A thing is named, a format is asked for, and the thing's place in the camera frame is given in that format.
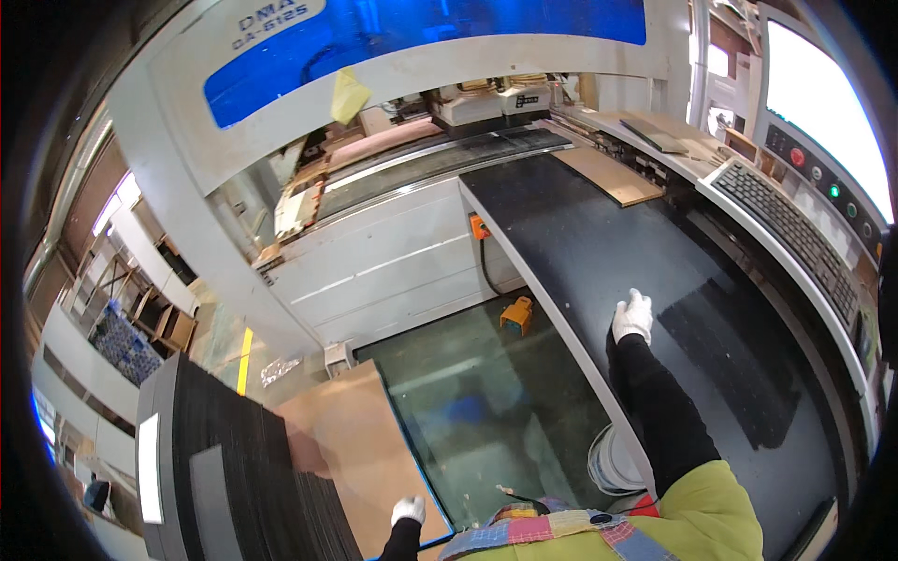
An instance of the machine label text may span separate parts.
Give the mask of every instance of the machine label text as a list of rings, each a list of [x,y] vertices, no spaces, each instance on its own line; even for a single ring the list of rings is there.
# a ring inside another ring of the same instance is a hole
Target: machine label text
[[[300,0],[277,0],[258,7],[254,12],[248,13],[236,22],[239,34],[231,42],[233,50],[243,50],[277,31],[282,31],[287,25],[307,20],[321,13],[324,2],[312,0],[300,2]]]
[[[540,96],[538,95],[519,95],[515,98],[515,109],[521,109],[524,105],[539,102]]]

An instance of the white bucket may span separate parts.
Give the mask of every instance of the white bucket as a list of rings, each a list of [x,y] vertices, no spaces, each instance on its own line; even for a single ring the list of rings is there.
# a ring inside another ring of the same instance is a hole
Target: white bucket
[[[595,437],[586,466],[593,483],[606,495],[630,495],[646,488],[614,425],[606,426]]]

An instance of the worker's arm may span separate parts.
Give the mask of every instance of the worker's arm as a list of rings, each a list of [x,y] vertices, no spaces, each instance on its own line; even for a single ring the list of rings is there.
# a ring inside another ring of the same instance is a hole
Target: worker's arm
[[[612,380],[642,428],[643,445],[655,473],[658,496],[698,466],[720,460],[699,411],[680,384],[648,350],[652,301],[636,289],[618,303],[612,334],[616,342]]]
[[[642,424],[657,493],[663,496],[677,479],[703,463],[720,460],[720,454],[692,400],[641,335],[623,337],[617,352],[629,381],[633,414]]]
[[[424,498],[407,497],[393,507],[392,531],[379,561],[417,561],[421,526],[424,524]]]

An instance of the plastic bag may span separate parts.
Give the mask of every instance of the plastic bag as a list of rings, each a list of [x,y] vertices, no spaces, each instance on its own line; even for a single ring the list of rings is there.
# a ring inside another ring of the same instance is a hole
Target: plastic bag
[[[347,125],[362,110],[369,97],[371,90],[356,81],[352,68],[341,68],[337,71],[334,95],[330,101],[331,118],[342,125]]]
[[[262,388],[267,388],[271,382],[277,380],[284,374],[290,372],[298,364],[303,361],[302,358],[295,360],[282,360],[278,358],[275,362],[269,364],[262,369]]]

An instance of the gloved hand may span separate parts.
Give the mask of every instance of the gloved hand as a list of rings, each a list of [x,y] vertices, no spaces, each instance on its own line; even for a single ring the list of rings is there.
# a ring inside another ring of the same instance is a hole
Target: gloved hand
[[[417,520],[424,525],[426,513],[424,512],[424,497],[415,495],[407,496],[401,499],[396,506],[393,507],[393,516],[390,519],[390,526],[395,526],[396,521],[400,518],[411,518]]]
[[[652,299],[643,296],[635,288],[629,290],[629,304],[618,302],[618,309],[612,321],[614,342],[621,341],[629,333],[639,333],[647,345],[652,344]]]

